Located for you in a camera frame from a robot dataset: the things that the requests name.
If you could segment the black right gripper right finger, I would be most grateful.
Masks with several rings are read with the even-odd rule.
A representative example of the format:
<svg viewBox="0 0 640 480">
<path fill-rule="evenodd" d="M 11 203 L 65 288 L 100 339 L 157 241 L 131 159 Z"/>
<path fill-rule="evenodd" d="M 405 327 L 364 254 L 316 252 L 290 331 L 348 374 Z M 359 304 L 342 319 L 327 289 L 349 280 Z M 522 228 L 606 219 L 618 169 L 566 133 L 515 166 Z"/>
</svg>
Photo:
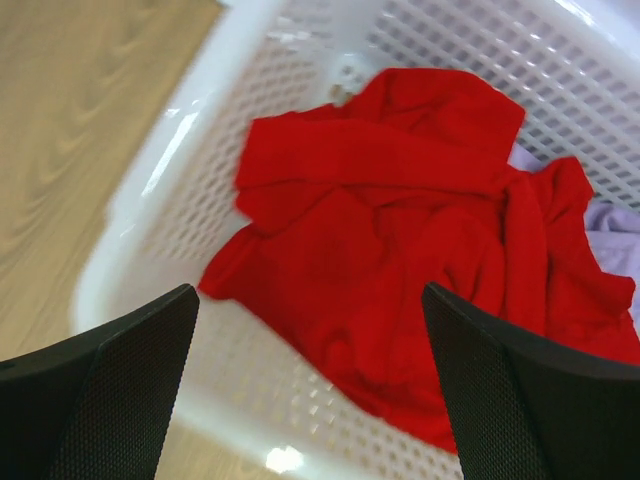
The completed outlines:
<svg viewBox="0 0 640 480">
<path fill-rule="evenodd" d="M 636 479 L 639 369 L 428 284 L 422 306 L 467 479 Z"/>
</svg>

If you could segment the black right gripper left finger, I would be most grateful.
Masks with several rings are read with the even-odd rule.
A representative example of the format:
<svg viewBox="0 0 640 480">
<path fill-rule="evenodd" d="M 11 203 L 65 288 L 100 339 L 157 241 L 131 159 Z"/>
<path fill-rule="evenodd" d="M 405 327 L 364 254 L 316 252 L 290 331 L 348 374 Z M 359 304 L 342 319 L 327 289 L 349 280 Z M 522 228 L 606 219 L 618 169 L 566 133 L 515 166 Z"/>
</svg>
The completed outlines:
<svg viewBox="0 0 640 480">
<path fill-rule="evenodd" d="M 4 479 L 152 479 L 199 310 L 183 284 L 1 364 Z"/>
</svg>

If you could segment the red t-shirt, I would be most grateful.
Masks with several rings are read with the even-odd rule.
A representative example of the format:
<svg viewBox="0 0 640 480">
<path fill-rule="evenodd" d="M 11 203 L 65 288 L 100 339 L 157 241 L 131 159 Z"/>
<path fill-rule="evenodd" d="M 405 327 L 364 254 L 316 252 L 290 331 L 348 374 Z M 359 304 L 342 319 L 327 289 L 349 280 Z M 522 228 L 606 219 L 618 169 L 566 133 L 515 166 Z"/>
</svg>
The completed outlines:
<svg viewBox="0 0 640 480">
<path fill-rule="evenodd" d="M 509 157 L 525 112 L 479 77 L 388 69 L 345 105 L 255 120 L 248 224 L 199 289 L 263 320 L 351 401 L 455 450 L 421 294 L 430 282 L 574 349 L 637 364 L 634 282 L 601 270 L 573 157 Z"/>
</svg>

